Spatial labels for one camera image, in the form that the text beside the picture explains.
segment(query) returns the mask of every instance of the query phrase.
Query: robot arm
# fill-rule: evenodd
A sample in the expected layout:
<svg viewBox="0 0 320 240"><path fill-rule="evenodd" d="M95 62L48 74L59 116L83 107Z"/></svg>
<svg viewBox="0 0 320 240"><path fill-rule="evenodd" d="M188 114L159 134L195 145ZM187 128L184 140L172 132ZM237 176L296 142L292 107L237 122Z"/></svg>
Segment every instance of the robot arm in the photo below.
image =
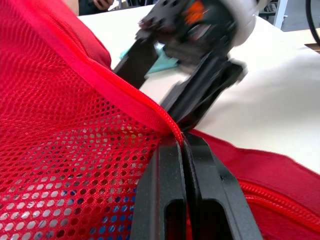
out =
<svg viewBox="0 0 320 240"><path fill-rule="evenodd" d="M115 73L136 88L158 59L154 44L180 64L194 66L189 79L177 83L162 106L183 131L194 128L217 97L241 80L243 67L228 53L255 26L251 0L159 0L140 22L136 42Z"/></svg>

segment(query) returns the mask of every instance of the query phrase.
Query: zipper teeth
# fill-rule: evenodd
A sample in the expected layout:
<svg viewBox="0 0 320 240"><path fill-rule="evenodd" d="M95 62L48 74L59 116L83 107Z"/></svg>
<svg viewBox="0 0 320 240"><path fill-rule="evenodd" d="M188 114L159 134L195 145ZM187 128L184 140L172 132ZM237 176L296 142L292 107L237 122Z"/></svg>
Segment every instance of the zipper teeth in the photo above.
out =
<svg viewBox="0 0 320 240"><path fill-rule="evenodd" d="M103 66L100 66L97 62L93 61L92 59L88 58L87 55L85 55L85 48L82 45L81 41L79 40L78 36L75 35L71 29L68 27L64 26L61 27L61 24L59 19L56 18L55 14L45 7L47 13L51 16L52 20L54 21L54 25L67 33L67 37L64 37L63 40L69 43L71 49L86 63L90 64L94 70L99 71L100 74L102 74L104 77L108 77L110 73L106 71L106 69ZM142 92L140 92L138 89L135 87L131 86L128 82L125 80L121 79L117 75L115 75L112 83L116 84L120 89L125 91L127 94L131 95L135 99L137 99L139 102L143 103L144 105L147 105L148 107L152 108L155 110L158 115L170 126L172 132L174 133L177 141L179 142L180 145L183 144L183 136L182 133L178 127L178 125L173 121L173 119L168 115L168 113L156 102L154 102L151 98L148 96L144 95Z"/></svg>
<svg viewBox="0 0 320 240"><path fill-rule="evenodd" d="M69 27L64 22L59 22L55 18L52 19L54 22L54 25L60 30L68 34L70 39L76 44L76 46L80 49L80 51L87 54L87 51L85 49L85 46L82 44L82 42L79 40L78 36L69 30Z"/></svg>
<svg viewBox="0 0 320 240"><path fill-rule="evenodd" d="M300 225L320 232L320 217L300 204L255 184L241 182L240 186L248 202L265 206Z"/></svg>

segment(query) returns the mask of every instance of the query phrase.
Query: person's hand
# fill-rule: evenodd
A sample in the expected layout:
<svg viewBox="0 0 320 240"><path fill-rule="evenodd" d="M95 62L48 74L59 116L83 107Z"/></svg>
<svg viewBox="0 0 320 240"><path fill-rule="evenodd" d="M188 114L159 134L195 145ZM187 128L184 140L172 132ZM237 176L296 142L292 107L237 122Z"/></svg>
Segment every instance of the person's hand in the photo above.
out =
<svg viewBox="0 0 320 240"><path fill-rule="evenodd" d="M101 11L108 10L114 0L93 0L94 5Z"/></svg>

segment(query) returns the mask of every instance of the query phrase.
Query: red zipper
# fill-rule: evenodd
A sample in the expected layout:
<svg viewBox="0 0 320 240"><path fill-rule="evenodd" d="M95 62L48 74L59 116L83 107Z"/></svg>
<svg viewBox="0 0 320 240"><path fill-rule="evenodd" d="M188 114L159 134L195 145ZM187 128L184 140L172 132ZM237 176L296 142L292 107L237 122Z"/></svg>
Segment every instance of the red zipper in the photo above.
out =
<svg viewBox="0 0 320 240"><path fill-rule="evenodd" d="M97 73L99 73L101 76L105 77L106 79L110 78L110 71L97 63L96 61L92 60L86 55L86 51L84 46L82 45L80 39L78 36L72 32L72 30L69 27L66 27L63 23L61 23L60 19L55 16L54 12L52 12L46 5L42 4L41 6L38 6L38 4L41 3L38 2L37 4L33 3L32 1L26 1L26 3L29 4L29 6L35 11L39 11L39 7L42 8L42 10L46 10L46 13L52 18L53 22L50 20L47 20L47 23L51 26L51 29L54 31L54 33L63 40L68 47L88 66L90 66L92 69L94 69ZM175 121L168 115L168 113L156 102L154 102L151 98L143 94L141 91L130 85L125 80L121 79L117 75L112 76L112 84L115 84L118 88L123 90L128 95L135 98L140 103L148 106L149 108L152 108L157 114L167 123L167 125L171 128L171 131L173 132L175 138L179 142L180 145L183 144L183 136L182 133L178 127L178 125L175 123Z"/></svg>
<svg viewBox="0 0 320 240"><path fill-rule="evenodd" d="M240 181L240 186L248 203L260 205L320 233L320 216L299 203L260 185Z"/></svg>

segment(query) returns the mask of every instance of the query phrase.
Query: person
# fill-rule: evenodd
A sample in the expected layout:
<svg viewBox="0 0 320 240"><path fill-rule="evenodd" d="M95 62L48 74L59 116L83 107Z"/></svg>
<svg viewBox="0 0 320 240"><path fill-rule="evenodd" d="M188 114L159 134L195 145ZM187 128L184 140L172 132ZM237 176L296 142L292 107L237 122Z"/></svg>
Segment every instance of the person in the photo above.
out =
<svg viewBox="0 0 320 240"><path fill-rule="evenodd" d="M62 0L77 16L107 12L114 0Z"/></svg>

